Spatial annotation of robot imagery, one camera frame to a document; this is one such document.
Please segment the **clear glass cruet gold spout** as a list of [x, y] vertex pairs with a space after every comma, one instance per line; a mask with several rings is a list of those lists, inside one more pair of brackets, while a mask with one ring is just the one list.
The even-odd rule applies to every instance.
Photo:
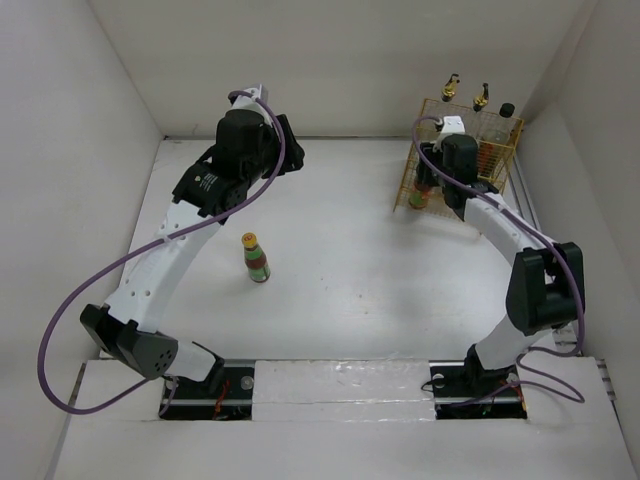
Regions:
[[441, 100], [444, 103], [449, 103], [453, 100], [457, 93], [457, 87], [460, 83], [459, 75], [453, 73], [450, 75], [448, 81], [441, 89]]

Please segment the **black cap soy sauce bottle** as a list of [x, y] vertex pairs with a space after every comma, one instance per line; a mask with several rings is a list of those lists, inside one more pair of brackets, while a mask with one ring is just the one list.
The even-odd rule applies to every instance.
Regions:
[[481, 136], [477, 167], [482, 177], [491, 177], [500, 162], [504, 147], [511, 135], [511, 119], [515, 105], [503, 103], [499, 110], [499, 118], [495, 124]]

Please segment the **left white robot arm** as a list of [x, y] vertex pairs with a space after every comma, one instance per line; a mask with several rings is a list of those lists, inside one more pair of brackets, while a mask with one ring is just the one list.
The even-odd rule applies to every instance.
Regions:
[[201, 396], [222, 387], [223, 361], [210, 350], [161, 331], [165, 310], [202, 247], [238, 211], [252, 186], [301, 169], [304, 152], [288, 120], [267, 107], [255, 84], [230, 94], [215, 143], [191, 165], [172, 192], [156, 231], [122, 284], [101, 305], [88, 305], [80, 322], [102, 351], [148, 380], [188, 379]]

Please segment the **dark sauce cruet gold spout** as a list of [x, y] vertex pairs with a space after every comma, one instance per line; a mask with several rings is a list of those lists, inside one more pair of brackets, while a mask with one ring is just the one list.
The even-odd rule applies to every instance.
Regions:
[[474, 112], [482, 111], [489, 103], [489, 84], [484, 82], [482, 84], [482, 91], [480, 94], [474, 97], [472, 108]]

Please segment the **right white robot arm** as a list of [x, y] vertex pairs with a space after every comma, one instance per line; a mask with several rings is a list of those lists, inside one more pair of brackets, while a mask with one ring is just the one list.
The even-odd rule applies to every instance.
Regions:
[[540, 338], [571, 323], [585, 333], [583, 254], [573, 242], [558, 243], [510, 208], [493, 184], [477, 173], [478, 143], [458, 116], [431, 117], [437, 137], [413, 141], [419, 156], [417, 183], [441, 189], [446, 206], [473, 226], [511, 267], [505, 317], [472, 345], [460, 378], [474, 396], [506, 377]]

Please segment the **red sauce bottle yellow cap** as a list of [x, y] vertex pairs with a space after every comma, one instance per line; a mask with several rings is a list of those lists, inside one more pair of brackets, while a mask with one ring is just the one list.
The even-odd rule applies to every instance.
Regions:
[[429, 204], [431, 191], [431, 185], [415, 181], [408, 197], [408, 205], [415, 210], [425, 209]]

